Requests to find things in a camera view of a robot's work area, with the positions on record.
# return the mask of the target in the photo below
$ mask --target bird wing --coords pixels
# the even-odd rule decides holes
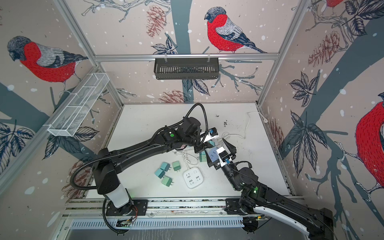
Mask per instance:
[[[39,66],[45,68],[58,68],[63,65],[64,54],[60,48],[46,47],[36,43],[41,52],[41,57],[37,60]]]
[[[225,40],[235,42],[234,40],[243,33],[243,30],[227,18],[225,25],[217,27],[216,32]]]
[[[383,148],[383,151],[384,151],[384,124],[381,125],[381,128],[380,128],[380,141],[381,141],[381,147]]]

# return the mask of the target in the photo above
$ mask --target power strip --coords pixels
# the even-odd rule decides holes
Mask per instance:
[[[197,167],[193,167],[183,174],[185,183],[192,189],[203,183],[203,175]]]

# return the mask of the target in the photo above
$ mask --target black metal shelf basket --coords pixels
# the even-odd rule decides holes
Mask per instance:
[[[156,79],[217,79],[218,58],[156,58]]]

